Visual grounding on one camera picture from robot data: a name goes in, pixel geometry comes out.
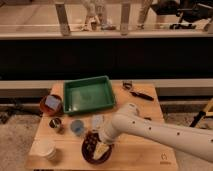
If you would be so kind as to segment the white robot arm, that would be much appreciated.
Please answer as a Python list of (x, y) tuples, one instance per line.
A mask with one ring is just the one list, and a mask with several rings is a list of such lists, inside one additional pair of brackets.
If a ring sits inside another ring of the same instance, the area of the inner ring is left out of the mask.
[(107, 145), (121, 134), (143, 137), (213, 163), (213, 131), (143, 119), (134, 103), (122, 105), (98, 130), (100, 141)]

